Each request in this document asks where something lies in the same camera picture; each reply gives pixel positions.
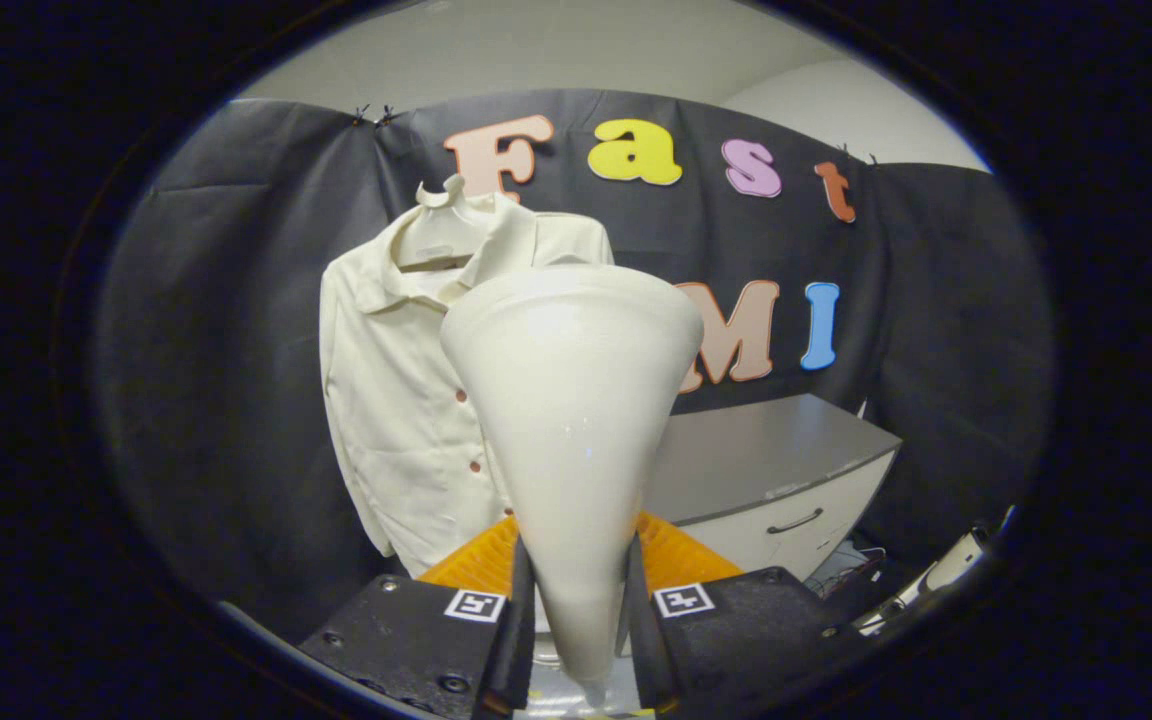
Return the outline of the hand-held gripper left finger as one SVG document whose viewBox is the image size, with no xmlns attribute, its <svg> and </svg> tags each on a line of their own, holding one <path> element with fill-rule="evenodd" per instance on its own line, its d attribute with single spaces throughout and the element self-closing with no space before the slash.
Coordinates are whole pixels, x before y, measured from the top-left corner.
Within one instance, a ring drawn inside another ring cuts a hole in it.
<svg viewBox="0 0 1152 720">
<path fill-rule="evenodd" d="M 407 717 L 508 719 L 529 702 L 535 573 L 513 516 L 419 579 L 379 575 L 300 651 Z"/>
</svg>

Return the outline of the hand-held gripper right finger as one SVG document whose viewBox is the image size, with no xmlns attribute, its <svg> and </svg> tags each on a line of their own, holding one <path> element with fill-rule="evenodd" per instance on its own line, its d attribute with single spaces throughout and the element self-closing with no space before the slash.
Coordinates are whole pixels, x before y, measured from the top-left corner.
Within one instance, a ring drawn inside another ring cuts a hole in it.
<svg viewBox="0 0 1152 720">
<path fill-rule="evenodd" d="M 774 715 L 861 655 L 861 632 L 778 566 L 742 571 L 641 511 L 626 617 L 641 705 L 658 715 Z"/>
</svg>

